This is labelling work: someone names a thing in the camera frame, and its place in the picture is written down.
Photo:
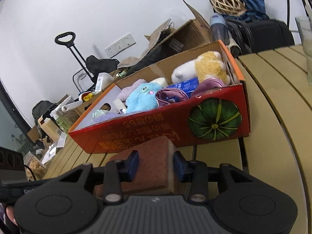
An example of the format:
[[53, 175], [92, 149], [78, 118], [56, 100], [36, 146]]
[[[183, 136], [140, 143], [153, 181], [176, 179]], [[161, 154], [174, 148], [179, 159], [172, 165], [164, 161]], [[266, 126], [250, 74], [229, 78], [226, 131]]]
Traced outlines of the person's left hand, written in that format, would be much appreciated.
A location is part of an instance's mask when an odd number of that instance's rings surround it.
[[16, 222], [15, 217], [14, 217], [14, 209], [12, 206], [6, 207], [6, 214], [9, 218], [9, 220], [17, 226], [17, 222]]

